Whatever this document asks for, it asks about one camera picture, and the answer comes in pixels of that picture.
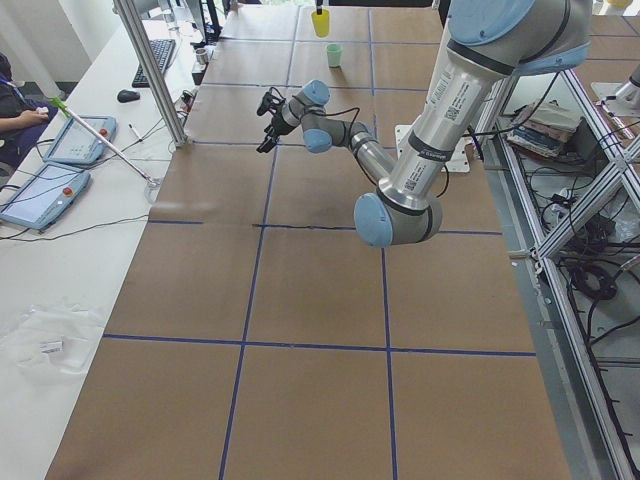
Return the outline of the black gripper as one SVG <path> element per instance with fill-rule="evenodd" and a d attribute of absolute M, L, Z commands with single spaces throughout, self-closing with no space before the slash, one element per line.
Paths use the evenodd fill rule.
<path fill-rule="evenodd" d="M 323 12 L 323 0 L 316 0 L 316 14 Z M 278 145 L 281 136 L 291 133 L 291 125 L 287 123 L 280 114 L 273 115 L 269 124 L 264 129 L 266 137 L 256 148 L 258 153 L 269 153 Z"/>

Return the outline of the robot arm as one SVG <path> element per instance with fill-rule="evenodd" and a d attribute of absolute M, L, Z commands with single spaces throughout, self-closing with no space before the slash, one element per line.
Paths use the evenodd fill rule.
<path fill-rule="evenodd" d="M 328 87 L 312 80 L 288 100 L 266 93 L 271 113 L 260 152 L 300 127 L 307 150 L 349 149 L 376 190 L 358 198 L 354 223 L 374 247 L 419 243 L 435 235 L 442 209 L 430 189 L 493 85 L 509 77 L 571 69 L 588 53 L 587 1 L 453 1 L 422 113 L 393 159 L 360 122 L 325 112 Z"/>

